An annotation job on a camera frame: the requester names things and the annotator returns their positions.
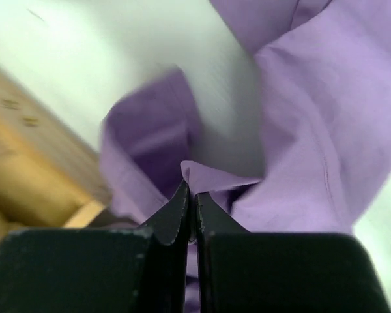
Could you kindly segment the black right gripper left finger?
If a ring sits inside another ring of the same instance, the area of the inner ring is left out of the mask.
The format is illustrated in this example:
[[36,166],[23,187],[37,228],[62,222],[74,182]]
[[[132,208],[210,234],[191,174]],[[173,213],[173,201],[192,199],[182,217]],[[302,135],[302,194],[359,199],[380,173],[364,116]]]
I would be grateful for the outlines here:
[[190,191],[137,228],[21,228],[0,242],[0,312],[182,312]]

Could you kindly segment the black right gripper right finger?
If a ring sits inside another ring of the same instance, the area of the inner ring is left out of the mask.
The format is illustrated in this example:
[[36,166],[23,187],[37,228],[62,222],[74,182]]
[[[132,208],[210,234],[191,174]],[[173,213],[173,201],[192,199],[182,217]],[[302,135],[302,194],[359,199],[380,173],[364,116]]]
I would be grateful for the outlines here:
[[339,233],[252,233],[195,198],[202,312],[388,312],[362,245]]

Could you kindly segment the purple trousers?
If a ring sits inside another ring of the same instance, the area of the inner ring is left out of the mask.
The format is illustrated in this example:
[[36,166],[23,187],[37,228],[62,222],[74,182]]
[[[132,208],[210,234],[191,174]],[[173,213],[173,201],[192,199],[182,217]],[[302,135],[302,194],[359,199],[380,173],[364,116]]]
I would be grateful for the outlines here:
[[[181,183],[252,233],[351,235],[391,173],[391,1],[213,1],[261,75],[266,170],[189,159],[200,120],[181,70],[122,98],[103,126],[111,211],[146,222]],[[186,310],[202,312],[197,244]]]

